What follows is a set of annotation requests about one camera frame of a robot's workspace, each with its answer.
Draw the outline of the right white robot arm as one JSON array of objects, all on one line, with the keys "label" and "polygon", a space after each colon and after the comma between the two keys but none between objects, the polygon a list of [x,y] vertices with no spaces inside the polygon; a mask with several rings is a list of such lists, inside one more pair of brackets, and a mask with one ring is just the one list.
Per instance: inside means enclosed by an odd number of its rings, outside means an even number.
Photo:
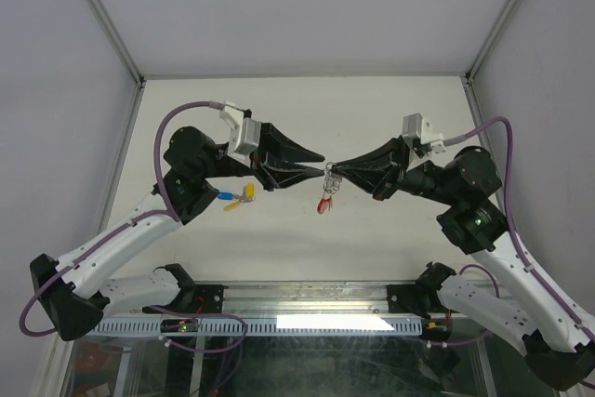
[{"label": "right white robot arm", "polygon": [[436,219],[447,240],[491,272],[513,296],[508,303],[435,263],[416,279],[416,302],[462,313],[505,340],[529,369],[555,390],[568,390],[594,370],[594,317],[570,299],[521,244],[490,197],[502,185],[490,152],[468,146],[446,166],[413,156],[403,138],[391,139],[331,172],[377,201],[407,192],[447,209]]}]

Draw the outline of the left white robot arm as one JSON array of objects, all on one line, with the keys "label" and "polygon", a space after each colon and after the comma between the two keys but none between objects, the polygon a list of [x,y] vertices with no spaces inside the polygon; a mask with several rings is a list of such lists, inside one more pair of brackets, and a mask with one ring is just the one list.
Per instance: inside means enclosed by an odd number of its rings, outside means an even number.
[{"label": "left white robot arm", "polygon": [[145,248],[202,214],[219,191],[217,178],[255,178],[265,190],[286,189],[318,178],[324,161],[289,139],[271,123],[257,123],[247,161],[228,155],[195,127],[184,126],[164,154],[170,168],[153,190],[119,223],[59,258],[42,254],[30,264],[33,288],[60,338],[76,340],[104,318],[137,309],[184,312],[194,302],[196,285],[178,264],[167,264],[135,277],[113,274]]}]

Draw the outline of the red handled metal keyring holder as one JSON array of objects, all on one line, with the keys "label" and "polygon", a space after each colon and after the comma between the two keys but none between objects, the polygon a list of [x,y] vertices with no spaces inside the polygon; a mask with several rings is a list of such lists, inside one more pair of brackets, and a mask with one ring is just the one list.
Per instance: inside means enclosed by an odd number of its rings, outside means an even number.
[{"label": "red handled metal keyring holder", "polygon": [[319,215],[332,208],[334,196],[340,189],[342,177],[332,171],[333,167],[334,164],[329,162],[324,168],[323,194],[316,207]]}]

